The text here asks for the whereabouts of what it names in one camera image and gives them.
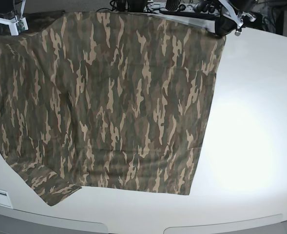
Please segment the black background equipment clutter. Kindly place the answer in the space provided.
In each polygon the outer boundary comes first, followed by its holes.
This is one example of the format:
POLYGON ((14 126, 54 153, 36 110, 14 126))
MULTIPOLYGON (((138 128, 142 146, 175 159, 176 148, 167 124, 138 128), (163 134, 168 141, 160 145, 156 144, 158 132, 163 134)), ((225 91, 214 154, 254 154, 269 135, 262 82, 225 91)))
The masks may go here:
MULTIPOLYGON (((254 22, 244 19, 243 28, 255 28, 268 31, 267 17, 254 12, 257 5, 269 6, 271 3, 278 4, 280 0, 255 0, 251 10, 256 16, 254 22)), ((212 23, 211 32, 215 33, 215 20, 220 16, 220 5, 218 0, 166 0, 157 2, 155 0, 112 0, 109 8, 100 8, 98 12, 127 12, 157 14, 160 16, 183 17, 204 20, 212 23)))

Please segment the camouflage T-shirt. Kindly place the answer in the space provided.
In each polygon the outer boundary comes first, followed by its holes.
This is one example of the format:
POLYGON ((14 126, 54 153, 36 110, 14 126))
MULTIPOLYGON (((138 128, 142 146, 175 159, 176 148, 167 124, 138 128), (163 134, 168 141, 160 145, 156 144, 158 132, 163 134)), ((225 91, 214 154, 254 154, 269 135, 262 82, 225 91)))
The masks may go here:
POLYGON ((0 154, 48 205, 84 186, 189 195, 226 38, 79 12, 0 36, 0 154))

